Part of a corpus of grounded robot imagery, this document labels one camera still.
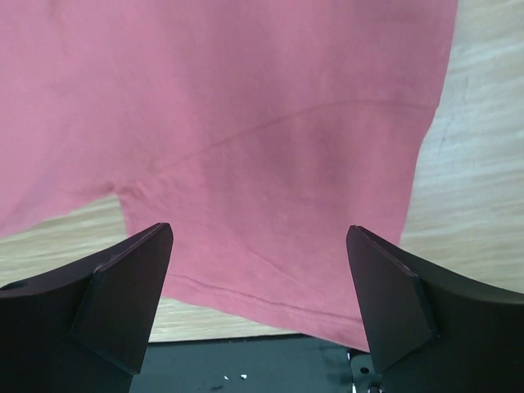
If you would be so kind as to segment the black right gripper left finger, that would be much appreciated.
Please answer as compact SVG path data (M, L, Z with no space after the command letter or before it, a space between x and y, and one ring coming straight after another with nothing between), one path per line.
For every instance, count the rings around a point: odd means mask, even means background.
M173 241L168 224L155 224L2 287L2 391L129 391L142 368Z

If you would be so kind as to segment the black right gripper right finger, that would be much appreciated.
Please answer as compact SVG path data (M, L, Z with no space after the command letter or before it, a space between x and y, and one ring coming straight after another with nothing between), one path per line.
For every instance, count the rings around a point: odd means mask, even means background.
M361 226L346 245L383 391L522 391L521 293L454 273Z

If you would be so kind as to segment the dusty rose t-shirt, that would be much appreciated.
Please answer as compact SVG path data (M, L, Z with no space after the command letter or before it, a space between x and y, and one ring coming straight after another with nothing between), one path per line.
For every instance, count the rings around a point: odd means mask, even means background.
M4 1L1 234L115 194L165 296L366 350L352 225L402 233L455 1Z

